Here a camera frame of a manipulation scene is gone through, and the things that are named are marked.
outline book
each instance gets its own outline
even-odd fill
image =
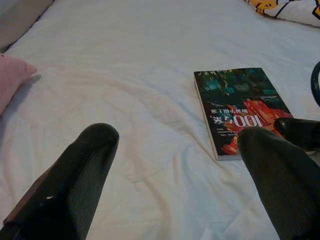
[[[278,135],[277,118],[292,118],[262,68],[195,71],[194,82],[216,160],[241,159],[238,134],[263,127]]]

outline pillow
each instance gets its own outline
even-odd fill
[[[19,58],[0,54],[0,115],[18,87],[37,69]]]
[[[54,0],[0,0],[0,53],[17,41]]]
[[[320,28],[320,0],[245,0],[257,13]]]

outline wrinkled sheet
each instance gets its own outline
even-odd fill
[[[242,0],[56,0],[7,51],[38,72],[0,118],[0,218],[104,122],[120,142],[88,240],[279,239],[244,163],[214,159],[193,72],[261,67],[294,117],[319,120],[319,42]]]

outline cartoon character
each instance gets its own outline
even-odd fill
[[[257,13],[264,14],[265,9],[273,9],[277,6],[277,0],[250,0]]]
[[[317,18],[320,19],[320,0],[315,0],[316,7],[313,10],[312,14]]]

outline book title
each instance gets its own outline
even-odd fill
[[[214,124],[224,125],[226,122],[230,124],[234,123],[237,127],[262,127],[262,123],[258,115],[243,115],[248,114],[247,109],[211,109],[210,118],[213,120]]]

